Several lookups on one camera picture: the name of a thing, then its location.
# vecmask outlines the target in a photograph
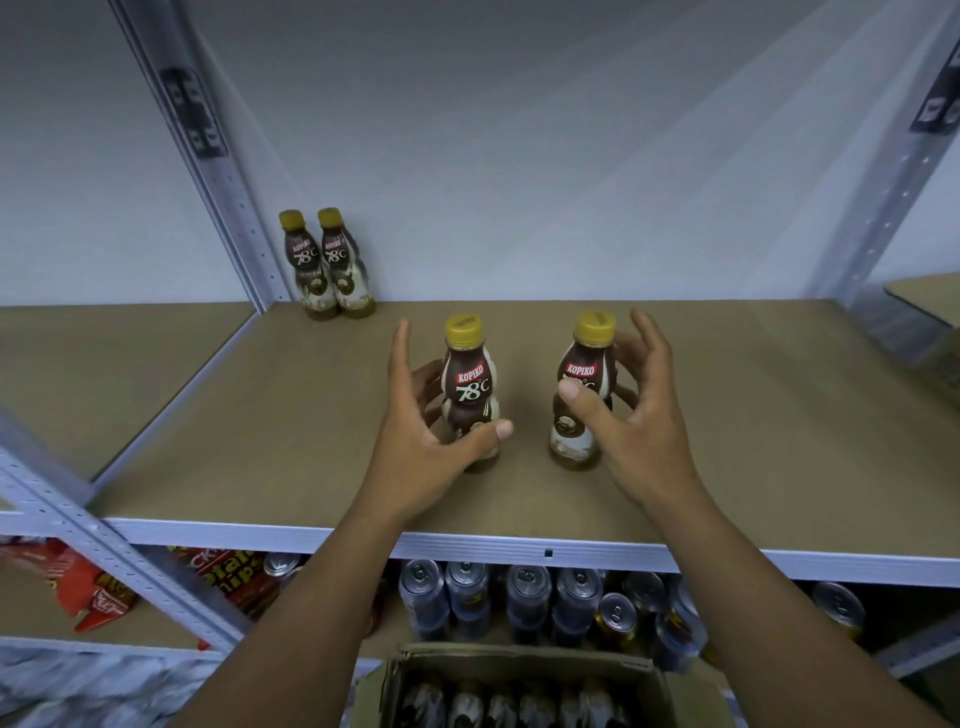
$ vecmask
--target kopiko 78°c bottle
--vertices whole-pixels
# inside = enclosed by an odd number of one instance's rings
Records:
[[[484,346],[479,316],[460,313],[446,320],[446,358],[440,383],[444,390],[441,412],[459,440],[475,427],[500,419],[496,400],[496,367]],[[491,468],[500,448],[467,468],[480,473]]]
[[[613,359],[613,335],[616,320],[605,311],[584,311],[577,317],[573,343],[566,350],[557,370],[557,381],[565,376],[580,379],[613,409],[611,394],[616,387],[616,361]],[[586,470],[596,464],[600,448],[587,429],[559,394],[553,396],[553,428],[550,430],[550,454],[568,470]]]
[[[303,213],[298,209],[283,210],[280,226],[283,228],[283,250],[294,267],[303,310],[311,319],[332,319],[337,315],[337,297],[317,241],[306,230]]]
[[[360,259],[357,241],[336,207],[324,207],[317,213],[317,219],[324,229],[321,245],[336,285],[337,303],[351,319],[365,319],[376,310],[376,301],[370,292],[367,266]]]

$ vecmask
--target shelf board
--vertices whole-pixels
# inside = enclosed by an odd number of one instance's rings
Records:
[[[92,478],[252,312],[249,303],[0,308],[0,405]]]
[[[446,316],[469,310],[484,320],[501,410],[516,433],[495,468],[460,477],[411,530],[660,544],[602,468],[569,473],[547,456],[557,363],[577,313],[597,305],[630,326],[627,303],[385,303],[368,320],[328,323],[275,305],[91,508],[139,522],[146,536],[151,524],[173,522],[182,541],[198,545],[213,545],[204,543],[213,523],[276,534],[275,546],[267,538],[251,547],[280,546],[291,526],[334,526],[360,484],[383,414],[396,320],[413,322],[416,367],[443,355]],[[754,543],[960,559],[960,416],[838,307],[642,307],[673,344],[703,478]]]
[[[960,328],[960,272],[891,280],[884,288],[948,326]]]
[[[0,592],[4,595],[0,600],[0,642],[15,638],[67,643],[74,649],[121,645],[197,652],[196,637],[143,599],[120,619],[78,635],[73,620],[60,608],[40,574],[0,560]]]

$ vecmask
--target black label on shelf post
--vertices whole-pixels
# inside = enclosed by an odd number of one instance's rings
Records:
[[[160,82],[197,159],[228,155],[227,143],[197,74],[189,68],[163,68]]]
[[[949,134],[960,121],[960,42],[933,86],[926,94],[920,110],[914,117],[910,131],[915,133]]]

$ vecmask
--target brown cardboard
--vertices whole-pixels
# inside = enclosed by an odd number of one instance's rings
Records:
[[[252,313],[249,303],[0,307],[0,405],[90,478]]]
[[[354,728],[392,728],[396,706],[406,688],[403,678],[412,669],[440,674],[451,682],[601,677],[636,685],[653,728],[733,725],[727,704],[716,688],[692,677],[673,675],[668,680],[645,658],[558,647],[419,643],[403,647],[359,683],[351,718]]]
[[[411,530],[660,543],[602,467],[547,454],[556,368],[577,313],[630,303],[384,303],[364,321],[277,304],[92,502],[99,517],[332,527],[360,485],[387,400],[396,321],[411,363],[444,319],[479,314],[516,424]],[[960,558],[960,415],[823,301],[649,302],[673,345],[697,464],[761,548]],[[629,375],[624,375],[630,383]],[[624,408],[618,403],[616,411]]]
[[[884,288],[949,327],[960,327],[960,272],[891,280]]]
[[[892,280],[885,288],[953,327],[914,370],[934,392],[960,407],[960,273]]]

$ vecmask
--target red snack bag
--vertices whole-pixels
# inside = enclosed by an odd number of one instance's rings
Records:
[[[47,568],[47,579],[57,593],[57,602],[70,617],[83,614],[74,632],[85,632],[123,617],[136,594],[96,564],[66,547]]]
[[[280,593],[280,582],[263,570],[261,551],[168,547],[251,619],[259,619]]]
[[[59,539],[36,536],[0,537],[0,558],[13,561],[18,566],[46,573],[47,567],[63,553],[66,544]]]

